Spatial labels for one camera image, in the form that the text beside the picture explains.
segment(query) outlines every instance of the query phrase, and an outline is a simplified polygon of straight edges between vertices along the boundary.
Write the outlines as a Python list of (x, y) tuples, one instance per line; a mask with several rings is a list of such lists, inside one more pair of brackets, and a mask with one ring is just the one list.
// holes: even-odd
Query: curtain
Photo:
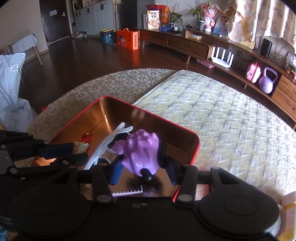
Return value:
[(255, 36), (273, 36), (296, 49), (296, 15), (281, 0), (228, 0), (224, 12), (229, 16), (230, 40), (251, 42)]

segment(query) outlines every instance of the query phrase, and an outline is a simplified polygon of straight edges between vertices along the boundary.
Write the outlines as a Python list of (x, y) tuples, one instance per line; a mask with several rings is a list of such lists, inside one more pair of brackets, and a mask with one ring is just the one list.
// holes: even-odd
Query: purple kettlebell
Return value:
[[(272, 73), (274, 73), (274, 75), (276, 76), (274, 80), (271, 80), (268, 76), (266, 76), (266, 70), (269, 70)], [(266, 94), (269, 94), (270, 92), (272, 92), (272, 88), (274, 86), (274, 83), (277, 81), (277, 78), (278, 74), (274, 69), (270, 67), (265, 67), (263, 71), (263, 76), (259, 79), (258, 83), (260, 89), (263, 90)]]

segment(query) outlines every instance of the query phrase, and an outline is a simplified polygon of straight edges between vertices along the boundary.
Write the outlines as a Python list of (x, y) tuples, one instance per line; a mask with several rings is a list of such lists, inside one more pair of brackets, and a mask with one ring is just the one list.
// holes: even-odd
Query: wooden drawer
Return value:
[(168, 44), (168, 35), (164, 33), (139, 30), (140, 39), (147, 40), (159, 44)]
[(296, 85), (285, 76), (281, 76), (277, 87), (285, 92), (292, 100), (296, 101)]
[(285, 92), (276, 87), (271, 98), (296, 119), (296, 102), (286, 95)]
[(186, 51), (193, 56), (196, 55), (202, 59), (208, 59), (209, 47), (201, 45), (191, 40), (183, 39), (180, 37), (169, 36), (168, 45), (176, 49)]

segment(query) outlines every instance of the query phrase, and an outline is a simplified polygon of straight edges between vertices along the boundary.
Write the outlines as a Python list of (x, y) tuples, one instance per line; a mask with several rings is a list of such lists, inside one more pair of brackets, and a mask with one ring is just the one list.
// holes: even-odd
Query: red wrapper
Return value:
[(82, 134), (81, 140), (75, 141), (73, 145), (72, 154), (87, 153), (91, 144), (91, 138), (93, 134)]

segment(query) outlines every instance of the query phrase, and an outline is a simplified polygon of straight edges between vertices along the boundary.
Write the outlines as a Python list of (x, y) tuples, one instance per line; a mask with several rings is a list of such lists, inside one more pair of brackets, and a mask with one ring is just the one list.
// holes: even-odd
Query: white cabinet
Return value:
[(102, 2), (98, 2), (94, 6), (96, 11), (96, 27), (98, 29), (98, 34), (100, 34), (100, 31), (105, 29)]
[(88, 35), (100, 35), (104, 29), (114, 28), (114, 13), (112, 0), (92, 4), (74, 12), (76, 30)]
[(83, 8), (83, 13), (84, 13), (84, 22), (85, 22), (86, 33), (91, 35), (91, 20), (89, 17), (89, 6)]
[(83, 9), (74, 12), (76, 30), (78, 32), (85, 32), (84, 13)]
[(105, 29), (114, 30), (114, 14), (112, 0), (105, 0), (102, 2), (104, 12)]
[(89, 19), (91, 22), (91, 34), (98, 35), (98, 29), (96, 27), (96, 11), (94, 4), (89, 6)]

